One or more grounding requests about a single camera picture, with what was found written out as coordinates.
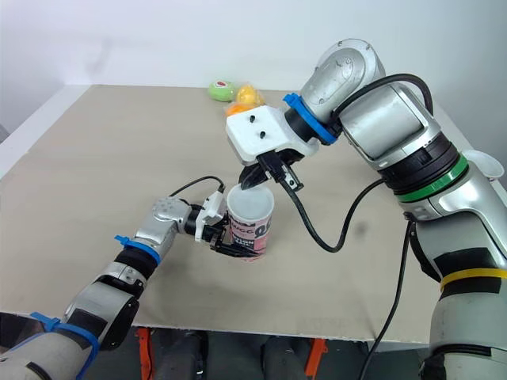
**pink label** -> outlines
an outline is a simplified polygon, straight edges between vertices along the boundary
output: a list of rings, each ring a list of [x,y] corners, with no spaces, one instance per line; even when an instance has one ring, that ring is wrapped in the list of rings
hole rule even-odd
[[[229,214],[229,218],[234,243],[253,249],[259,254],[265,253],[269,227],[271,226],[271,215],[257,220],[255,223],[239,222],[231,214]]]

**green ball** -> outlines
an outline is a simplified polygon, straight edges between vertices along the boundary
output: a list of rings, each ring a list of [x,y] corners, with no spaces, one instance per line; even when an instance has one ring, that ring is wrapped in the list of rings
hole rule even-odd
[[[209,85],[208,93],[216,101],[233,101],[234,86],[230,82],[216,81]]]

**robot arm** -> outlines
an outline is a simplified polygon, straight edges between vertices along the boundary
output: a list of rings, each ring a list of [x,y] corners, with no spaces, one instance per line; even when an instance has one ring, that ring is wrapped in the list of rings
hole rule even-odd
[[[44,323],[46,333],[0,355],[0,378],[81,378],[99,350],[113,350],[123,342],[139,308],[139,297],[177,234],[207,241],[213,250],[228,256],[256,255],[223,243],[227,223],[223,189],[202,206],[173,196],[157,201],[132,239],[116,236],[124,249],[75,296],[61,321],[32,315]]]
[[[370,59],[361,54],[367,50]],[[227,119],[229,140],[246,166],[242,188],[273,178],[293,195],[303,185],[292,164],[343,133],[414,222],[412,249],[422,270],[440,282],[423,378],[507,378],[505,205],[442,133],[431,101],[425,107],[397,82],[418,83],[417,77],[379,80],[382,64],[358,40],[338,43],[321,62],[300,96],[284,98],[290,106],[284,114],[263,106]]]

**green stripe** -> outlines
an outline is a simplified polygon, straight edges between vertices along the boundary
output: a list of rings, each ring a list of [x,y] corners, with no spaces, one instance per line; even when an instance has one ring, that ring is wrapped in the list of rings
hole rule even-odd
[[[425,186],[424,188],[420,188],[415,192],[409,192],[408,194],[402,194],[397,197],[402,202],[415,202],[416,200],[428,198],[436,192],[439,192],[440,190],[448,187],[467,169],[467,167],[467,159],[464,156],[460,155],[458,162],[452,167],[452,169],[446,172],[446,174],[444,174],[438,180],[435,180],[431,184]]]

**white wall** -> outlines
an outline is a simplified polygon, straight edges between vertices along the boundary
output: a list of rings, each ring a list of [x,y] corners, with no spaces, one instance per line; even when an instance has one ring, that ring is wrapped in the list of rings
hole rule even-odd
[[[12,131],[65,82],[298,89],[352,36],[388,74],[423,77],[507,167],[506,14],[505,0],[4,0],[0,123]]]

